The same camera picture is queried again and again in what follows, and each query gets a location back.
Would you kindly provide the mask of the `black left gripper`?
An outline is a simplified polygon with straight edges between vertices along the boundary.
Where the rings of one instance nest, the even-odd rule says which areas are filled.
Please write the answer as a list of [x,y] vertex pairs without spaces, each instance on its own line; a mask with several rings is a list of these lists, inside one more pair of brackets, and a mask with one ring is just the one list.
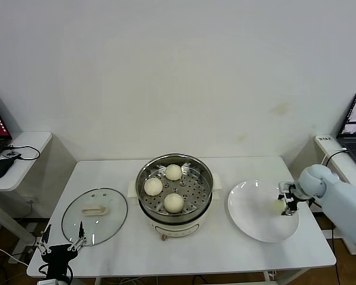
[[43,231],[40,238],[36,240],[36,246],[42,255],[42,260],[47,264],[47,278],[73,278],[74,274],[69,262],[77,257],[82,247],[87,243],[83,223],[80,221],[78,239],[72,245],[62,244],[49,247],[51,225]]

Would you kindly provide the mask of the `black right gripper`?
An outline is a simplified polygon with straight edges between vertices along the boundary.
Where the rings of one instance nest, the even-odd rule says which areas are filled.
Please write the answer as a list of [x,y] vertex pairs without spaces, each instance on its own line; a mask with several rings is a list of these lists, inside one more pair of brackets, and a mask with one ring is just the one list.
[[285,194],[279,194],[278,200],[283,200],[285,198],[287,208],[281,213],[282,216],[293,216],[297,211],[298,199],[295,195],[290,192]]

